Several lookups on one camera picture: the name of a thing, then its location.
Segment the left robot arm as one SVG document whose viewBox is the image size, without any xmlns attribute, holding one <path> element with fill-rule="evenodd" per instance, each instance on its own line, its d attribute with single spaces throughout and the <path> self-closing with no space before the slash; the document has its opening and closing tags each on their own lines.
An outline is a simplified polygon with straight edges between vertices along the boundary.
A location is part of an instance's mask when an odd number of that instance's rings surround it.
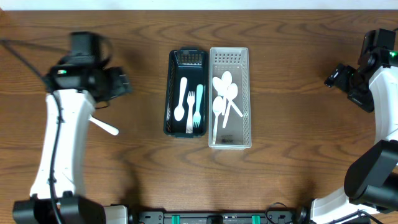
<svg viewBox="0 0 398 224">
<path fill-rule="evenodd" d="M 45 76 L 47 123 L 39 170 L 28 200 L 14 203 L 16 223 L 129 223 L 125 205 L 103 206 L 85 197 L 83 161 L 89 123 L 119 133 L 93 113 L 100 101 L 131 92 L 120 67 L 56 65 Z"/>
</svg>

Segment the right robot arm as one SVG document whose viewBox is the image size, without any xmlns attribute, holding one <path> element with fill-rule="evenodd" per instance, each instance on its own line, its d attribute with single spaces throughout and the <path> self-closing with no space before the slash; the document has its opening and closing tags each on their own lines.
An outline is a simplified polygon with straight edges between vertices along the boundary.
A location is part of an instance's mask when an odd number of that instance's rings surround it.
<svg viewBox="0 0 398 224">
<path fill-rule="evenodd" d="M 338 190 L 301 208 L 296 223 L 371 223 L 397 211 L 397 30 L 367 32 L 358 68 L 338 64 L 324 84 L 375 115 L 373 146 L 353 162 Z"/>
</svg>

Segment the mint green plastic fork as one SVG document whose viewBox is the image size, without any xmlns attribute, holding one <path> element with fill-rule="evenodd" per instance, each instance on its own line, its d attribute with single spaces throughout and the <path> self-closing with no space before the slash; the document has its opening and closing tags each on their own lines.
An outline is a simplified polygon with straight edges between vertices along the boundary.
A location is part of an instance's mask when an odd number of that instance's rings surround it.
<svg viewBox="0 0 398 224">
<path fill-rule="evenodd" d="M 201 106 L 201 99 L 203 96 L 203 89 L 204 89 L 204 86 L 202 84 L 197 85 L 195 113 L 193 114 L 193 127 L 194 128 L 198 128 L 200 126 L 200 121 L 201 121 L 200 106 Z"/>
</svg>

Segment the white fork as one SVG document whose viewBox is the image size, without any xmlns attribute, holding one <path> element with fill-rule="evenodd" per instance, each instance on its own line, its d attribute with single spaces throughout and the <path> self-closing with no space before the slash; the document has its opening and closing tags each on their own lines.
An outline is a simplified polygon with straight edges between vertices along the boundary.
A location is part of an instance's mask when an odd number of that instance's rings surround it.
<svg viewBox="0 0 398 224">
<path fill-rule="evenodd" d="M 119 129 L 115 128 L 114 126 L 105 123 L 101 120 L 98 120 L 94 118 L 93 116 L 90 116 L 89 121 L 100 127 L 101 129 L 105 130 L 106 132 L 110 133 L 113 136 L 117 136 L 119 134 Z"/>
<path fill-rule="evenodd" d="M 195 103 L 195 92 L 189 91 L 187 96 L 188 103 L 188 116 L 186 124 L 186 133 L 191 134 L 193 132 L 193 105 Z"/>
</svg>

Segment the white spoon group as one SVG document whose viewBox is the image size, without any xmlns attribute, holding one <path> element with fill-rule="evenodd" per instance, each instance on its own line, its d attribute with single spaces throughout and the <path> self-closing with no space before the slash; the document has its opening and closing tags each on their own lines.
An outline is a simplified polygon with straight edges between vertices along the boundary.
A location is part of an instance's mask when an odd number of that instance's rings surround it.
<svg viewBox="0 0 398 224">
<path fill-rule="evenodd" d="M 226 93 L 227 87 L 225 86 L 223 81 L 218 77 L 213 77 L 212 82 L 213 82 L 213 87 L 215 88 L 215 90 L 218 93 L 218 96 L 224 96 L 224 94 Z M 231 106 L 235 109 L 235 111 L 237 112 L 237 114 L 240 117 L 243 117 L 242 112 L 240 111 L 240 109 L 234 102 L 232 102 Z"/>
<path fill-rule="evenodd" d="M 213 112 L 215 114 L 214 126 L 213 126 L 213 137 L 212 144 L 216 142 L 216 134 L 218 129 L 218 116 L 222 113 L 223 110 L 223 99 L 221 96 L 217 96 L 213 101 L 212 106 Z"/>
<path fill-rule="evenodd" d="M 229 118 L 229 112 L 231 107 L 234 105 L 233 100 L 237 97 L 238 95 L 238 86 L 235 83 L 230 84 L 230 86 L 227 88 L 225 97 L 228 100 L 228 104 L 226 107 L 226 112 L 224 115 L 224 120 L 223 120 L 223 128 L 226 127 L 227 122 L 228 122 L 228 118 Z"/>
</svg>

